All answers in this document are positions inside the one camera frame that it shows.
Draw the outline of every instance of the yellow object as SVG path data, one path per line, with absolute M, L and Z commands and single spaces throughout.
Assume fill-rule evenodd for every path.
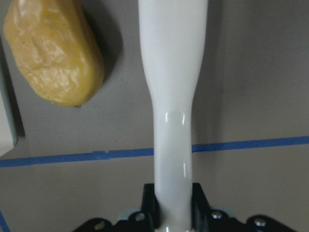
M 34 91 L 80 106 L 103 82 L 103 58 L 78 0 L 13 0 L 4 33 Z

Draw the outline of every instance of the blue line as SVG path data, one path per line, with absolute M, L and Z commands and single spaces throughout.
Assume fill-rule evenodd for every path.
M 2 229 L 3 232 L 11 232 L 8 224 L 6 223 L 4 216 L 2 215 L 0 211 L 0 228 Z
M 274 146 L 301 145 L 301 144 L 309 144 L 309 136 L 193 145 L 192 152 L 211 152 L 211 151 L 262 148 L 262 147 L 274 147 Z M 0 168 L 29 166 L 35 164 L 142 157 L 142 156 L 152 156 L 153 154 L 154 154 L 153 148 L 145 148 L 145 149 L 116 150 L 116 151 L 94 151 L 92 153 L 84 153 L 84 154 L 32 157 L 32 158 L 21 158 L 21 159 L 4 159 L 4 160 L 2 159 L 0 160 Z

